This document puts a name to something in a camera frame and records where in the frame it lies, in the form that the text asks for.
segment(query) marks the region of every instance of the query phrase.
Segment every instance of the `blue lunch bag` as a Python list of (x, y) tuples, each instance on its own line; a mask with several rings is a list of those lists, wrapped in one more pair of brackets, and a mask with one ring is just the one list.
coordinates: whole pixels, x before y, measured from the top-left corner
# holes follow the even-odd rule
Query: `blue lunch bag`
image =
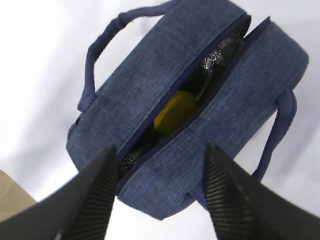
[[(138, 17), (163, 17), (96, 91), (94, 64)], [(67, 151), (81, 171), (117, 146), (118, 199), (156, 219), (193, 201), (205, 209), (206, 143), (234, 158), (277, 116), (253, 176), (261, 181), (296, 113), (293, 89), (308, 55), (269, 18), (228, 0), (172, 0), (121, 13), (89, 47), (85, 85)]]

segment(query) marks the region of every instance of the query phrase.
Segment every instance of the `white surface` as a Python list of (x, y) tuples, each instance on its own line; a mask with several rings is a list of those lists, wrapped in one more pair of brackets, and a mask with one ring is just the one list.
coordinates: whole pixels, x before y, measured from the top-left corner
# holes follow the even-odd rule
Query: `white surface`
[[(0, 169), (37, 201), (77, 170), (65, 143), (78, 116), (88, 46), (119, 12), (161, 0), (11, 0), (0, 2)], [(320, 3), (317, 0), (236, 0), (256, 27), (267, 16), (302, 45), (310, 64), (295, 90), (298, 111), (263, 180), (287, 200), (320, 216)], [(135, 20), (96, 64), (97, 86), (114, 71), (159, 18)], [(237, 156), (252, 172), (273, 119)], [(155, 220), (116, 200), (107, 240), (211, 240), (209, 214), (194, 203)]]

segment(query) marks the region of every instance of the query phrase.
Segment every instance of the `zipper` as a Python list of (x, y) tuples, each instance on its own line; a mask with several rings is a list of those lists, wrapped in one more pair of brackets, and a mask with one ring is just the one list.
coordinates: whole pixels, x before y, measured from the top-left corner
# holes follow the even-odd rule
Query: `zipper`
[[(163, 109), (166, 103), (171, 99), (171, 97), (175, 94), (175, 92), (180, 88), (182, 83), (187, 79), (187, 77), (201, 64), (204, 58), (206, 58), (224, 39), (226, 39), (229, 34), (234, 31), (241, 24), (245, 23), (250, 16), (247, 14), (243, 14), (240, 16), (233, 24), (231, 24), (220, 36), (218, 36), (212, 43), (208, 45), (208, 47), (192, 62), (192, 64), (186, 69), (186, 71), (180, 76), (180, 78), (174, 83), (171, 89), (167, 92), (167, 94), (162, 98), (159, 104), (154, 108), (152, 113), (148, 116), (148, 118), (143, 122), (141, 127), (135, 132), (127, 145), (120, 151), (118, 154), (118, 162), (120, 163), (128, 152), (131, 150), (135, 142), (139, 139), (139, 137), (144, 133), (146, 128), (152, 123), (152, 121), (156, 118), (159, 112)], [(219, 82), (216, 90), (213, 94), (206, 100), (203, 106), (190, 118), (188, 119), (179, 129), (177, 129), (172, 135), (168, 136), (166, 139), (161, 141), (158, 145), (156, 145), (153, 149), (147, 152), (130, 170), (129, 172), (119, 181), (117, 194), (121, 191), (122, 187), (126, 184), (126, 182), (131, 178), (131, 176), (154, 154), (156, 154), (159, 150), (161, 150), (165, 145), (167, 145), (170, 141), (172, 141), (177, 135), (179, 135), (184, 129), (186, 129), (192, 122), (194, 122), (199, 115), (203, 112), (203, 110), (209, 105), (212, 101), (216, 93), (219, 91), (225, 80), (231, 74), (232, 70), (235, 66), (238, 65), (242, 56), (247, 52), (247, 50), (251, 47), (251, 45), (255, 42), (255, 40), (265, 31), (270, 23), (270, 18), (267, 18), (263, 21), (249, 36), (250, 38), (244, 43), (242, 49), (237, 54), (235, 59), (232, 61), (230, 66), (227, 68), (224, 77)]]

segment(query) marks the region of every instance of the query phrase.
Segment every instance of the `bag strap loop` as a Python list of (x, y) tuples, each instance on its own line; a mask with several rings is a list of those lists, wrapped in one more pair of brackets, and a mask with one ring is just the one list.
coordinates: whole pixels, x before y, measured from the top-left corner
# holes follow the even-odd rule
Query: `bag strap loop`
[[(261, 182), (270, 164), (273, 151), (286, 135), (297, 112), (297, 100), (291, 89), (285, 90), (276, 100), (277, 115), (268, 140), (264, 146), (261, 159), (252, 176)], [(208, 209), (204, 195), (203, 180), (189, 194), (205, 209)]]
[(94, 76), (95, 62), (114, 36), (134, 19), (139, 17), (156, 17), (163, 15), (170, 11), (178, 1), (179, 0), (171, 0), (157, 6), (142, 7), (120, 13), (117, 18), (110, 22), (104, 32), (88, 49), (85, 62), (84, 89), (78, 104), (78, 110), (80, 112), (85, 113), (97, 98)]

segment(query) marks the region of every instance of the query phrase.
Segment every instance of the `yellow object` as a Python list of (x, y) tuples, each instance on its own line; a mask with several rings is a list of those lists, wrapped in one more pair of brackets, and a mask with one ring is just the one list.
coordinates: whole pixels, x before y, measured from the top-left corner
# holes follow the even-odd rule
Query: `yellow object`
[(153, 120), (154, 128), (169, 136), (197, 111), (196, 98), (187, 91), (178, 90)]

